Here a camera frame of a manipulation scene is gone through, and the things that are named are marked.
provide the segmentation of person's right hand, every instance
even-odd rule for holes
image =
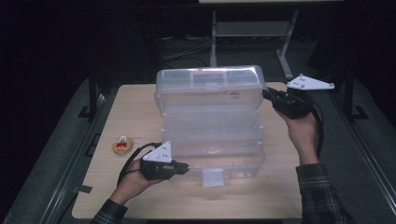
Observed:
[[[315,150],[318,125],[312,113],[301,119],[290,119],[281,112],[275,111],[288,125],[289,138],[297,149],[300,164],[319,163]]]

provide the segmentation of white bracket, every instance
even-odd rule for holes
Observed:
[[[327,83],[316,80],[312,77],[306,77],[300,74],[294,80],[286,84],[289,88],[301,90],[301,91],[316,91],[316,90],[332,90],[334,89],[333,83]]]
[[[143,156],[144,161],[159,161],[170,163],[172,161],[172,148],[171,142],[166,142],[160,147],[150,151],[150,153]]]

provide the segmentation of plastic box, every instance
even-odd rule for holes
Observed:
[[[253,177],[264,162],[258,108],[266,88],[259,66],[160,71],[154,97],[164,117],[162,141],[191,168],[171,180],[222,186]]]

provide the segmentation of plaid shirt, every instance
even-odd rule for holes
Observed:
[[[344,208],[335,187],[322,164],[296,167],[300,193],[303,199],[303,223],[355,223]],[[93,224],[120,224],[127,208],[107,200],[93,218]]]
[[[303,200],[303,223],[355,223],[322,164],[296,167]]]

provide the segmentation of yellow round object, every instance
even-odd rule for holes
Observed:
[[[132,149],[132,139],[127,136],[121,136],[113,142],[113,151],[119,155],[125,155]]]

